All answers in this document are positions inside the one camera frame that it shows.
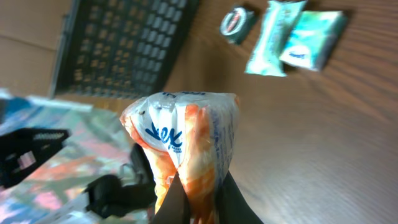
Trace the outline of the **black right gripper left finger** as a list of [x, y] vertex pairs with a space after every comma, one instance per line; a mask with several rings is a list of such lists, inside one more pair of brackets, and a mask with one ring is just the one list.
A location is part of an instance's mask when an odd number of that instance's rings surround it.
[[164, 198], [156, 212], [152, 224], [190, 224], [191, 211], [188, 197], [176, 173]]

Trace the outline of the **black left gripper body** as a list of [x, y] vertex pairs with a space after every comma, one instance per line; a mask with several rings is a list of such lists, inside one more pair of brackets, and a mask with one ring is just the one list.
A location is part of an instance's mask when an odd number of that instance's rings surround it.
[[64, 148], [66, 129], [22, 128], [1, 136], [1, 188], [8, 189], [34, 173]]

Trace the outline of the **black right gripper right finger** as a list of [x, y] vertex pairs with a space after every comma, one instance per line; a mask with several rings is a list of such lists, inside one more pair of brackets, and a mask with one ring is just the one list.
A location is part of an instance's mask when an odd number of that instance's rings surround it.
[[230, 172], [215, 197], [220, 224], [263, 224], [245, 201]]

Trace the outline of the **orange tissue pack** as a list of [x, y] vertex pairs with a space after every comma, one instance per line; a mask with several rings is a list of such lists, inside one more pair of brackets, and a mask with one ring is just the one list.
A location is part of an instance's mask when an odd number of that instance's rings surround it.
[[159, 211], [175, 174], [192, 209], [194, 223], [216, 223], [215, 192], [234, 153], [239, 100], [233, 93], [155, 93], [128, 106], [120, 117], [140, 145], [155, 181]]

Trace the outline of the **green tissue pack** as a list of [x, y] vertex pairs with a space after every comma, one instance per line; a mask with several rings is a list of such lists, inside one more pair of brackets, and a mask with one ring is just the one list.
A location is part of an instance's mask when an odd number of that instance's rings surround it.
[[320, 71], [345, 28], [343, 11], [304, 11], [279, 57], [293, 67]]

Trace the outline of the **light green wipes pack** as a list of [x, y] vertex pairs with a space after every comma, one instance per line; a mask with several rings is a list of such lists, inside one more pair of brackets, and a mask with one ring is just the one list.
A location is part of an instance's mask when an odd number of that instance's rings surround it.
[[261, 31], [245, 73], [285, 77], [279, 57], [289, 33], [302, 13], [306, 1], [269, 1]]

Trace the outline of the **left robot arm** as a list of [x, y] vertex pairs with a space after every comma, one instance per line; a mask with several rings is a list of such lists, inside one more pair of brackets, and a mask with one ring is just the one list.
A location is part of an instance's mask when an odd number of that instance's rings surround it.
[[[1, 136], [1, 188], [20, 184], [65, 146], [70, 136], [66, 129], [22, 128]], [[89, 183], [77, 198], [39, 223], [94, 223], [108, 217], [124, 217], [154, 203], [153, 173], [143, 148], [134, 144], [126, 165], [135, 175], [134, 185], [123, 185], [114, 174]]]

